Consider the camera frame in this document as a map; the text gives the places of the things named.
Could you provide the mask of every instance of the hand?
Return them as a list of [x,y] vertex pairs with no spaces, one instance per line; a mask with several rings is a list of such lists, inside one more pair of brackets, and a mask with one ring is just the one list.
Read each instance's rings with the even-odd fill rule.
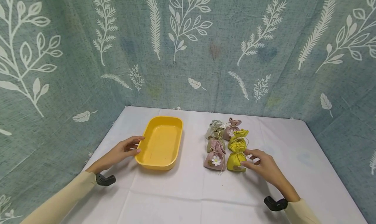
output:
[[137,155],[141,152],[140,149],[136,150],[137,144],[143,139],[145,138],[142,136],[134,136],[117,143],[114,148],[86,169],[86,172],[97,174],[111,168],[112,165],[121,162],[127,157]]
[[297,202],[300,200],[299,195],[295,191],[294,187],[282,174],[278,165],[275,163],[271,155],[266,154],[261,150],[245,150],[245,155],[252,155],[250,159],[260,159],[254,164],[249,161],[241,162],[240,164],[246,168],[249,168],[257,172],[267,182],[274,185],[285,197],[288,202]]

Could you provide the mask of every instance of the curtain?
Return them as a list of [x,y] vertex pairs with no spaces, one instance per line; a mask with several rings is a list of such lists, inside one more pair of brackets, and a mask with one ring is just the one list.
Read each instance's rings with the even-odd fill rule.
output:
[[375,9],[0,0],[0,223],[19,223],[71,181],[130,105],[303,120],[372,223]]

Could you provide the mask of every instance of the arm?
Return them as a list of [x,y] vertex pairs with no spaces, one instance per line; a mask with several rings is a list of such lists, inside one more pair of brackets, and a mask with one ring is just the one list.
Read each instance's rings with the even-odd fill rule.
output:
[[291,224],[321,223],[306,202],[299,197],[294,187],[282,174],[272,156],[261,150],[246,150],[244,153],[246,155],[252,155],[252,157],[250,157],[252,160],[256,158],[260,159],[254,164],[249,161],[241,162],[241,164],[244,167],[257,172],[281,192],[288,202],[285,212]]
[[95,174],[82,172],[66,187],[34,210],[21,224],[58,224],[97,184]]
[[112,165],[127,157],[140,153],[141,150],[136,150],[136,144],[142,139],[144,137],[136,136],[119,142],[85,172],[80,173],[66,187],[34,210],[20,224],[59,224],[76,203],[97,184],[95,174],[111,168]]

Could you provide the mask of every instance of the wrist tracker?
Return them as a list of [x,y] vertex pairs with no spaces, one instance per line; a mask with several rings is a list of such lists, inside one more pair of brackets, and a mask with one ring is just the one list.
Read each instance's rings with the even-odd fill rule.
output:
[[287,200],[281,199],[279,201],[275,201],[271,196],[267,196],[264,199],[265,205],[271,210],[271,211],[281,211],[283,209],[287,208]]
[[106,178],[102,174],[98,173],[95,175],[95,177],[98,185],[109,186],[116,182],[116,178],[114,175],[111,175]]

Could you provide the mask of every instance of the white tablecloth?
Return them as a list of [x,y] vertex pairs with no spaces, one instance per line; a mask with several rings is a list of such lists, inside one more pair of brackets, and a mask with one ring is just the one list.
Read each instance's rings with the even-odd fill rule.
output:
[[326,224],[366,223],[356,204],[300,120],[126,107],[107,133],[86,169],[128,137],[142,135],[149,120],[158,115],[184,122],[178,161],[170,171],[142,168],[127,159],[103,172],[115,175],[110,187],[97,186],[68,214],[65,224],[219,224],[289,223],[284,212],[272,212],[263,200],[282,196],[251,170],[221,175],[203,167],[208,140],[204,134],[213,119],[242,120],[249,130],[249,149],[272,155],[316,216]]

